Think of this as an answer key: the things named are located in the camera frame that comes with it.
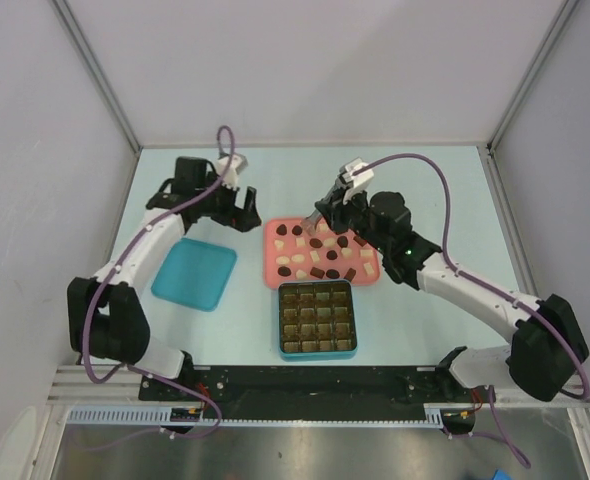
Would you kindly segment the pink tray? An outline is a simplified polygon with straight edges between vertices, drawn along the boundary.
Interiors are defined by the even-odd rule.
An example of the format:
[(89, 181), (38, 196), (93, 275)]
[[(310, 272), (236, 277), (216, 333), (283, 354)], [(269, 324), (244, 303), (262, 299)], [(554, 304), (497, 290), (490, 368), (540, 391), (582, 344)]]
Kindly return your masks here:
[[(298, 217), (274, 218), (264, 226), (263, 276), (267, 287), (275, 289), (286, 282), (347, 280), (355, 286), (370, 286), (380, 278), (379, 256), (370, 245), (360, 247), (355, 234), (333, 233), (321, 221), (313, 235), (304, 229), (294, 235), (292, 228), (301, 226)], [(288, 233), (276, 233), (284, 224)]]

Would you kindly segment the metal tongs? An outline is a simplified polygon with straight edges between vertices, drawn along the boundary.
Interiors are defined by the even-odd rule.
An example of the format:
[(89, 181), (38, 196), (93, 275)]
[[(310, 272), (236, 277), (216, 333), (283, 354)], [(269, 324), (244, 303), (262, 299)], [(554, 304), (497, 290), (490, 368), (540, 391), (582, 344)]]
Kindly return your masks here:
[(325, 215), (343, 201), (345, 191), (343, 180), (337, 176), (326, 195), (314, 203), (314, 211), (302, 220), (301, 226), (307, 234), (313, 235), (317, 231)]

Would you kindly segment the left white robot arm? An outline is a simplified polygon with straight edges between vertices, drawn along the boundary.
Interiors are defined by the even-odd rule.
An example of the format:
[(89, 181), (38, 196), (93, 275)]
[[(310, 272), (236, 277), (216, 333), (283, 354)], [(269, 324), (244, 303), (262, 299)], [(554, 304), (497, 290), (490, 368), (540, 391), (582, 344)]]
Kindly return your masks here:
[(200, 219), (242, 233), (260, 226), (255, 188), (247, 188), (242, 206), (236, 204), (239, 177), (247, 164), (241, 154), (222, 154), (216, 162), (177, 158), (173, 177), (147, 201), (140, 226), (124, 249), (93, 276), (70, 282), (70, 344), (84, 366), (94, 358), (108, 359), (118, 367), (161, 377), (162, 389), (174, 399), (194, 392), (191, 355), (153, 336), (140, 295), (171, 249)]

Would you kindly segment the teal chocolate box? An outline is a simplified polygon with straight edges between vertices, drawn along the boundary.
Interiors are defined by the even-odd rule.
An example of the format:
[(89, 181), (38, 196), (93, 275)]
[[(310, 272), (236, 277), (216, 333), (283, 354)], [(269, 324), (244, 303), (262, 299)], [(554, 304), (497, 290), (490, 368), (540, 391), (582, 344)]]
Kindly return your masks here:
[(358, 350), (352, 286), (345, 280), (277, 289), (277, 345), (287, 361), (344, 360)]

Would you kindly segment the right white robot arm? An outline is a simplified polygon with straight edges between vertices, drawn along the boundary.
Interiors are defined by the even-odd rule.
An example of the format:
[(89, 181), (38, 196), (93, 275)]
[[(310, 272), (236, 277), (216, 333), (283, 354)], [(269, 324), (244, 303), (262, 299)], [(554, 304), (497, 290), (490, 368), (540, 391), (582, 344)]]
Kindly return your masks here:
[(546, 299), (505, 290), (459, 268), (445, 251), (414, 231), (403, 196), (358, 193), (349, 201), (334, 193), (315, 207), (329, 228), (353, 231), (382, 256), (396, 284), (435, 295), (469, 313), (499, 334), (506, 350), (457, 347), (442, 361), (438, 393), (459, 401), (473, 387), (516, 385), (530, 397), (549, 402), (589, 356), (570, 303), (552, 294)]

